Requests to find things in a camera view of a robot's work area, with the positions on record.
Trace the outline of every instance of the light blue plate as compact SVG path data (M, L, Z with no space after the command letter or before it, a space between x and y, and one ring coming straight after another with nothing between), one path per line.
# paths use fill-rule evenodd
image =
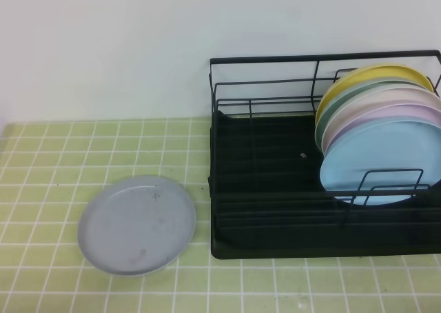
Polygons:
M359 125L328 149L320 180L327 191L357 190L368 170L393 168L421 168L421 184L437 183L441 179L441 128L414 117L389 117ZM412 185L419 176L418 171L370 173L361 190L370 190L375 185ZM389 204L409 197L371 196L367 205ZM357 197L354 203L362 205L365 199Z

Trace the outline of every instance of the pink plate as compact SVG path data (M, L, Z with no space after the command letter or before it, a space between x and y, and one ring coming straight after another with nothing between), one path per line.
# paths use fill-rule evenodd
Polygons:
M379 105L371 105L343 121L337 128L329 128L323 135L322 151L326 153L339 137L350 129L371 120L385 117L418 117L441 126L441 111L423 103L411 101L389 101Z

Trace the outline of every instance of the plate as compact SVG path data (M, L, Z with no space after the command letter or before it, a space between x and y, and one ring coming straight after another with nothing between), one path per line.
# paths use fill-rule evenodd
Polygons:
M176 182L138 176L104 189L78 226L78 245L96 268L136 276L172 262L196 225L194 204Z
M348 131L328 149L320 169L320 180L327 191L357 190L369 170L421 168L424 174L420 183L434 185L441 179L440 146L441 128L432 123L413 117L373 120ZM413 185L419 176L419 171L371 173L361 190L370 190L375 185ZM409 196L404 195L371 196L367 205L394 203L407 198ZM364 202L364 196L356 197L354 201L357 205Z
M385 77L381 79L372 79L356 84L350 88L347 88L345 91L341 92L338 96L336 96L336 98L332 99L323 109L323 112L316 124L315 139L317 146L321 148L319 144L319 141L321 140L320 137L323 135L323 131L325 130L329 119L342 104L346 103L351 98L357 96L361 92L364 92L368 89L379 88L389 84L397 84L397 83L416 85L421 88L424 88L422 85L418 85L417 83L414 83L406 79L401 79L399 77Z
M380 107L373 105L354 114L337 128L328 128L323 136L322 151L325 153L344 133L358 125L386 117L417 117L441 127L441 110L423 104L390 101Z
M317 108L316 123L318 122L323 109L334 97L355 84L371 79L378 79L380 77L401 77L423 85L425 88L433 92L433 87L428 78L417 70L405 65L397 63L382 63L361 67L352 71L351 74L342 77L329 87Z
M410 88L408 84L391 84L366 90L341 105L328 120L325 129L323 129L323 126L316 128L318 146L322 147L323 136L327 128L335 128L362 110L367 110L373 105L380 107L382 104L390 101L420 103L431 105L441 110L441 99L424 88L416 86Z

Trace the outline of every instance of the yellow plate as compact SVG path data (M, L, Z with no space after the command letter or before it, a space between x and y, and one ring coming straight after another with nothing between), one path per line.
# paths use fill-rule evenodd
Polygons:
M410 81L419 83L426 87L429 91L433 92L433 87L430 81L420 72L414 70L405 65L399 63L382 63L377 65L371 65L367 67L361 67L351 72L351 74L342 77L335 82L326 91L323 96L320 105L317 108L316 124L320 119L320 115L325 109L326 105L336 96L338 96L343 90L350 88L355 84L359 84L363 81L376 79L379 77L402 77Z

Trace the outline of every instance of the grout line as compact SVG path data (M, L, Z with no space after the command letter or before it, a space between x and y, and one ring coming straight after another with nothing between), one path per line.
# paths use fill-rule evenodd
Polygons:
M272 259L273 263L273 279L274 279L274 296L276 296L276 313L279 313L278 308L278 293L277 293L277 276L276 276L276 261Z
M311 306L311 313L314 313L314 303L312 301L311 280L309 278L309 266L308 266L308 259L307 258L305 258L305 269L306 269L306 280L308 282L309 304Z
M415 288L413 287L412 277L411 277L410 270L407 267L406 259L404 258L404 256L401 256L401 259L402 259L402 262L404 263L404 266L405 266L406 272L407 272L407 277L409 278L409 282L411 284L412 295L413 295L413 300L415 301L416 309L417 309L418 313L421 313L420 304L418 303L418 299L416 298Z
M92 132L92 137L94 136L94 134L96 132L96 125L97 125L97 122L94 123L94 130ZM90 151L90 146L92 145L92 137L90 138L88 149L85 152L85 156L84 156L84 160L83 160L83 165L80 168L80 174L78 175L78 180L76 182L76 187L75 187L74 192L72 194L72 199L71 199L69 207L68 207L68 214L66 215L66 220L65 221L67 221L67 217L69 215L70 209L72 208L72 202L73 202L73 200L75 198L76 190L78 189L78 184L79 184L81 175L83 174L84 164L85 164L86 159L88 158L88 154L89 154L89 151ZM72 313L72 311L74 309L75 298L76 298L76 294L78 293L78 286L80 284L81 273L83 271L84 263L85 263L85 258L83 257L83 261L81 262L80 271L79 271L78 276L76 278L75 292L74 292L74 295L72 296L72 302L70 303L69 313Z
M57 161L57 164L55 165L54 172L53 172L52 177L51 177L51 179L50 179L50 184L54 182L54 179L55 179L55 176L56 176L56 174L57 174L57 170L58 170L58 167L59 167L59 164L60 164L61 158L63 157L63 151L64 151L66 145L68 144L68 139L69 139L69 137L70 137L70 134L72 133L72 129L73 129L73 127L74 127L74 125L71 124L71 125L70 125L70 128L69 128L68 135L67 135L66 138L65 138L65 141L64 141L64 144L63 144L63 149L62 149L62 151L61 151L61 153L60 153L60 157L59 157L59 159L58 159L58 161ZM44 197L44 199L43 199L43 201L45 201L45 202L46 202L46 199L48 198L49 191L50 191L50 186L49 186L48 189L46 190L46 194L45 194L45 197ZM68 219L68 215L66 214L64 222L66 222L67 219ZM36 310L35 310L36 313L38 313L39 310L40 310L41 301L43 300L43 293L44 293L44 291L45 291L45 289L46 289L46 286L48 285L48 281L49 281L49 278L50 278L51 269L52 269L52 267L53 267L53 265L54 265L54 260L55 260L55 256L56 256L56 254L57 254L57 247L54 248L54 253L52 254L52 258L51 258L51 261L50 261L49 270L48 270L48 273L46 274L46 278L45 278L44 285L43 285L43 292L42 292L41 295L40 295L39 301L38 301L38 303L37 303L37 308L36 308Z
M40 144L39 144L39 147L38 147L38 149L37 149L37 152L36 152L35 155L34 155L34 158L33 158L33 160L32 160L31 165L33 165L34 162L35 162L36 159L37 159L38 151L41 149L41 146L43 145L43 141L44 141L44 138L45 138L46 133L48 132L48 130L49 130L49 125L47 124L47 125L46 125L46 128L45 128L45 131L44 131L44 134L43 134L43 138L41 139L41 142L40 142ZM21 196L21 193L23 192L23 189L24 189L24 187L25 187L25 183L28 181L29 174L30 174L30 168L29 168L29 170L27 171L26 176L25 176L25 179L23 180L23 184L21 185L21 188L20 188L20 190L19 190L19 193L17 194L17 198L16 198L16 200L15 200L16 204L12 207L12 210L11 210L10 215L9 215L9 217L8 217L8 221L9 221L10 218L12 217L12 213L14 212L14 208L15 208L15 206L17 206L17 202L19 201L20 196ZM48 192L49 192L49 188L46 190L45 198L47 197ZM23 251L23 255L21 256L21 259L20 259L19 266L18 266L18 268L17 268L17 271L15 272L14 281L12 282L12 285L11 285L10 291L9 291L9 293L8 293L8 297L6 297L6 300L5 300L5 304L4 304L4 307L3 307L3 313L6 312L6 308L7 308L8 304L9 304L9 300L10 300L10 298L11 298L12 291L13 291L13 289L14 289L15 283L17 283L17 279L19 278L20 267L23 265L23 262L24 262L24 260L25 260L25 255L26 255L26 252L28 251L29 243L31 242L32 237L34 236L35 228L37 228L37 220L39 219L42 210L43 210L43 204L41 204L41 206L40 206L40 208L39 208L39 211L38 211L38 214L37 214L37 218L36 218L36 222L35 222L34 225L32 226L32 230L31 230L31 232L30 232L30 234L29 234L29 237L28 237L28 242L26 243L25 250ZM7 228L7 227L8 227L8 225L5 225L5 229L3 230L3 233L1 234L1 237L0 237L0 242L1 242L1 240L3 239L4 234L6 233L6 228Z
M386 311L384 309L383 298L381 297L380 284L378 282L377 272L376 272L375 265L373 264L373 259L371 256L369 257L369 261L371 263L373 279L375 280L375 285L377 287L378 296L380 297L381 311L382 311L382 313L386 313Z
M118 128L116 129L116 135L115 135L115 139L113 142L113 149L112 149L112 153L110 154L110 159L109 159L109 165L112 163L112 159L114 156L114 150L116 147L116 142L118 141L118 136L119 136L119 131L121 129L121 121L118 122ZM104 183L107 182L107 178L109 177L109 167L107 167L107 170L105 171L105 176L104 176ZM109 302L109 293L110 293L110 287L112 287L112 281L113 281L113 275L110 275L110 280L109 280L109 285L107 288L107 294L105 296L105 302L104 302L104 309L103 312L106 313L107 312L107 304Z
M338 264L338 271L340 273L340 280L342 281L342 289L343 289L343 296L345 297L346 311L347 311L347 313L351 313L351 311L349 309L349 302L347 300L347 295L346 295L345 279L343 278L342 264L340 262L339 257L337 257L337 264Z

